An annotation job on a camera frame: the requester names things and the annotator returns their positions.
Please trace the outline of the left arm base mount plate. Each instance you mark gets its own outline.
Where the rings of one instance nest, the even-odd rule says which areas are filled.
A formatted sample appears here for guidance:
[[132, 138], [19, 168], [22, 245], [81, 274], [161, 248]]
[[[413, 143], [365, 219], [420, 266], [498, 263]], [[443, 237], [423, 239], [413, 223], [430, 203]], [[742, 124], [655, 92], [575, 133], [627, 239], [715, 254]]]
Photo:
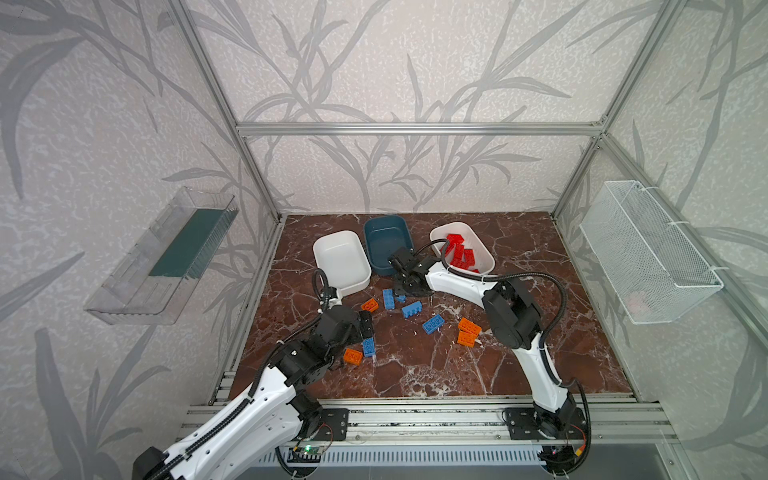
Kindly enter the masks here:
[[321, 408], [313, 413], [300, 431], [301, 439], [336, 442], [347, 438], [350, 411], [346, 408]]

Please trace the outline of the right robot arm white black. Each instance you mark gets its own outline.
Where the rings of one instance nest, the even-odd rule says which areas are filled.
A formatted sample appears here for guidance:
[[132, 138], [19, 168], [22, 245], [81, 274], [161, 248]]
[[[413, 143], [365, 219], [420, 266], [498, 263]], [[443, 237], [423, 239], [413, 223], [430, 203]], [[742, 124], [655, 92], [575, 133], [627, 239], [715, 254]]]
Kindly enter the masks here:
[[[576, 379], [565, 381], [557, 373], [547, 348], [547, 338], [564, 317], [567, 292], [554, 276], [544, 272], [481, 275], [465, 272], [447, 263], [443, 254], [420, 256], [420, 251], [401, 247], [388, 259], [394, 269], [398, 295], [428, 297], [446, 293], [481, 307], [492, 333], [512, 350], [531, 388], [535, 425], [546, 438], [556, 438], [575, 426], [577, 402], [570, 389], [581, 396], [585, 440], [590, 439], [590, 414], [584, 389]], [[550, 281], [558, 290], [560, 304], [554, 319], [543, 327], [542, 310], [528, 288], [525, 277]]]

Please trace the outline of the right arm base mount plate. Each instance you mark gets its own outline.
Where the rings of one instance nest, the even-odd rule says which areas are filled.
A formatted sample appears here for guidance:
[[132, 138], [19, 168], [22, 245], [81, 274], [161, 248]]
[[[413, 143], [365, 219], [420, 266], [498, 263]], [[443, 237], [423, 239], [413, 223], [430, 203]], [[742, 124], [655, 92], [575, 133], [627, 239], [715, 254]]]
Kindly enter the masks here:
[[583, 439], [590, 433], [590, 423], [581, 408], [577, 408], [568, 425], [555, 433], [546, 433], [537, 423], [533, 407], [509, 407], [502, 410], [501, 419], [511, 440], [569, 441]]

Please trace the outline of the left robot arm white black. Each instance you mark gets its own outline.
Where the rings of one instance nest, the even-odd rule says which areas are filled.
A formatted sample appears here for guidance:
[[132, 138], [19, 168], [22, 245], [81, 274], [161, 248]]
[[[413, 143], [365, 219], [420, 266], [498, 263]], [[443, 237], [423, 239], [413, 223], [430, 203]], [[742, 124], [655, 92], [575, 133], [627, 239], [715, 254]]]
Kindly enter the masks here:
[[320, 429], [322, 407], [307, 388], [363, 341], [372, 315], [344, 306], [321, 269], [312, 286], [319, 301], [314, 319], [278, 341], [251, 385], [211, 420], [166, 450], [140, 454], [133, 478], [235, 479], [267, 453]]

